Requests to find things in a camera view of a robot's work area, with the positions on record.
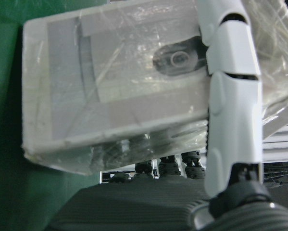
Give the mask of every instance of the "circular lens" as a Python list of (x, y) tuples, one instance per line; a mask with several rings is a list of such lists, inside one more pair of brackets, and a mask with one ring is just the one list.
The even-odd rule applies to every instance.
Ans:
[(177, 51), (171, 56), (171, 64), (175, 67), (184, 67), (189, 63), (190, 56), (184, 51)]

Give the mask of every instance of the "ribbed gray surface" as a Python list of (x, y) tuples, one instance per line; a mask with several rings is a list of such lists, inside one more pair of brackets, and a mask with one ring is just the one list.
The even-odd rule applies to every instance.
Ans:
[(244, 205), (201, 231), (288, 231), (288, 209), (262, 202)]
[(203, 180), (182, 176), (96, 185), (80, 190), (48, 231), (189, 230), (191, 211), (203, 199)]

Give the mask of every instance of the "clear plastic film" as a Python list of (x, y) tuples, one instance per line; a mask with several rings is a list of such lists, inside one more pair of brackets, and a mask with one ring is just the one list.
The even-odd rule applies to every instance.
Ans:
[[(244, 1), (268, 135), (288, 123), (288, 11), (275, 2), (260, 13), (263, 3)], [(28, 21), (26, 158), (90, 174), (205, 147), (205, 51), (194, 0), (127, 1)]]

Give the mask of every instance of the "black joint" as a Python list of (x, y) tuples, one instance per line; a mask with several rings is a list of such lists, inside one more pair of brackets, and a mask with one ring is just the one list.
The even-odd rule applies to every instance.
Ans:
[(229, 186), (216, 198), (211, 199), (209, 212), (214, 218), (239, 206), (254, 202), (271, 202), (267, 189), (258, 181), (250, 180)]
[(247, 23), (245, 18), (241, 14), (230, 13), (224, 17), (224, 19), (221, 21), (221, 24), (226, 22), (226, 21), (230, 21), (230, 20), (236, 20), (236, 21), (241, 21), (241, 22)]
[(135, 172), (139, 173), (139, 174), (141, 174), (141, 173), (151, 174), (152, 173), (151, 160), (136, 163), (135, 164)]
[(259, 167), (257, 164), (236, 163), (231, 168), (231, 174), (228, 185), (241, 181), (259, 180)]
[(238, 78), (238, 79), (258, 80), (256, 76), (252, 76), (252, 75), (237, 75), (237, 74), (229, 74), (229, 73), (226, 73), (226, 75), (228, 75), (229, 77)]

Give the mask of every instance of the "green mat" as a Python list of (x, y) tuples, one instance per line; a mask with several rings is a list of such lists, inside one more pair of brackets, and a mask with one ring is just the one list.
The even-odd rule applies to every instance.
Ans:
[(106, 0), (0, 0), (0, 231), (40, 231), (79, 189), (99, 182), (33, 165), (23, 157), (22, 27), (29, 19)]

